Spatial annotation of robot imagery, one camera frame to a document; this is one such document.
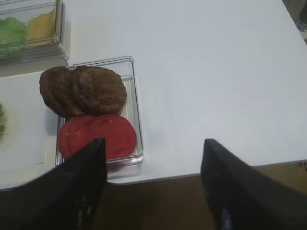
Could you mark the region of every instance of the plastic tray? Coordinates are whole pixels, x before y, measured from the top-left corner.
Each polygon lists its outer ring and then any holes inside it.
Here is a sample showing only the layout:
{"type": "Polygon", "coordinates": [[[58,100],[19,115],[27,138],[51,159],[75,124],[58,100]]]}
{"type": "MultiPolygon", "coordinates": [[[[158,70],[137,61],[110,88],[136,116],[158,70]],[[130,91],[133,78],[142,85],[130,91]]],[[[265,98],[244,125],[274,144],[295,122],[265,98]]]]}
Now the plastic tray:
{"type": "MultiPolygon", "coordinates": [[[[137,134],[137,147],[131,156],[107,160],[109,170],[118,170],[122,166],[140,164],[144,157],[141,123],[139,117],[139,107],[137,100],[136,81],[134,76],[134,64],[132,57],[121,57],[108,60],[100,60],[95,62],[86,62],[74,65],[69,69],[75,69],[78,66],[104,67],[111,69],[121,76],[121,79],[127,90],[127,102],[121,115],[130,121],[137,134]]],[[[59,128],[65,123],[64,118],[59,119],[59,128]]],[[[56,154],[56,164],[63,162],[63,158],[59,151],[56,154]]]]}
{"type": "Polygon", "coordinates": [[[70,23],[65,21],[65,5],[62,0],[39,5],[32,4],[33,1],[30,0],[7,4],[1,8],[0,19],[13,17],[28,24],[32,18],[55,10],[54,34],[49,37],[2,45],[2,48],[22,48],[18,51],[0,53],[0,66],[35,61],[47,57],[69,58],[70,23]]]}

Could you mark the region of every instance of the clear plastic container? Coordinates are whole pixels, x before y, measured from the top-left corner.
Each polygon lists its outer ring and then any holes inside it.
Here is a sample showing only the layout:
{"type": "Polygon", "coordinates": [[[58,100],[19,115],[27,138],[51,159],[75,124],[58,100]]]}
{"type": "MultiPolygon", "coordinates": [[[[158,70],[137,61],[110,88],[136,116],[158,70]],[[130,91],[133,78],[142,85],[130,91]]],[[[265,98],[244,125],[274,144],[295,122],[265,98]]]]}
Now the clear plastic container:
{"type": "Polygon", "coordinates": [[[1,6],[0,66],[46,57],[69,57],[62,0],[18,1],[1,6]]]}
{"type": "MultiPolygon", "coordinates": [[[[121,79],[127,90],[127,102],[122,109],[121,116],[130,121],[137,134],[137,146],[135,151],[128,157],[107,160],[109,172],[117,171],[124,166],[140,164],[144,157],[142,129],[139,116],[139,107],[137,100],[137,88],[134,76],[134,63],[132,57],[120,57],[108,60],[100,60],[95,62],[86,62],[76,64],[69,69],[75,69],[78,66],[104,67],[111,69],[121,76],[121,79]]],[[[60,118],[58,130],[66,122],[64,118],[60,118]]],[[[63,162],[60,152],[56,153],[56,164],[63,162]]]]}

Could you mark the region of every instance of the white paper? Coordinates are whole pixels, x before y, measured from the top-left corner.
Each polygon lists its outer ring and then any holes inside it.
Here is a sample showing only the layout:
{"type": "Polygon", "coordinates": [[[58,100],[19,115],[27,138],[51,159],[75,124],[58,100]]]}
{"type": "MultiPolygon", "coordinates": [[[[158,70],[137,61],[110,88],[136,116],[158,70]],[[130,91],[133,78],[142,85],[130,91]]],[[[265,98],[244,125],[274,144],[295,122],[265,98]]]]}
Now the white paper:
{"type": "Polygon", "coordinates": [[[47,136],[57,134],[57,116],[39,92],[40,72],[0,78],[0,103],[8,117],[0,143],[0,172],[44,163],[47,136]]]}

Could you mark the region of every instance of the yellow cheese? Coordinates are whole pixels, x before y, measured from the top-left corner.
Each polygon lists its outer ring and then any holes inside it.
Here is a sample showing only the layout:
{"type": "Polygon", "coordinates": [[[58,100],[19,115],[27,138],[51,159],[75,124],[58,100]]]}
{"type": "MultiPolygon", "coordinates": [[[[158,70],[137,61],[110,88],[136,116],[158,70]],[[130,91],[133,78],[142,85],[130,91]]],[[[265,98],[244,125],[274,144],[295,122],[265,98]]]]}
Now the yellow cheese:
{"type": "MultiPolygon", "coordinates": [[[[53,36],[54,33],[55,33],[55,11],[53,10],[50,13],[41,14],[29,21],[27,40],[48,38],[53,36]]],[[[50,41],[38,42],[38,43],[28,44],[27,47],[34,48],[37,46],[47,45],[48,43],[50,43],[50,41]]]]}

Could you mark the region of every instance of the food container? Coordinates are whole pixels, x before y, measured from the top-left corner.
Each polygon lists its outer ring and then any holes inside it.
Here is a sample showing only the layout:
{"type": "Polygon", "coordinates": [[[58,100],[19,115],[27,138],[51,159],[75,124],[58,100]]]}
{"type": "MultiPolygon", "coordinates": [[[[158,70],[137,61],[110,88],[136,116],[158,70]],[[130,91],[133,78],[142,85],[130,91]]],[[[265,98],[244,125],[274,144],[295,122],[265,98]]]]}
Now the food container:
{"type": "Polygon", "coordinates": [[[0,66],[47,57],[68,59],[70,27],[62,0],[14,1],[0,11],[0,66]]]}
{"type": "MultiPolygon", "coordinates": [[[[141,164],[144,157],[133,58],[87,62],[69,68],[81,65],[115,71],[127,89],[127,103],[121,115],[135,128],[137,147],[131,156],[107,161],[110,179],[116,175],[111,170],[141,164]]],[[[0,189],[31,181],[63,162],[57,137],[65,119],[45,106],[38,84],[42,71],[55,66],[67,67],[67,62],[53,58],[0,67],[0,103],[8,114],[7,139],[0,143],[0,189]]]]}

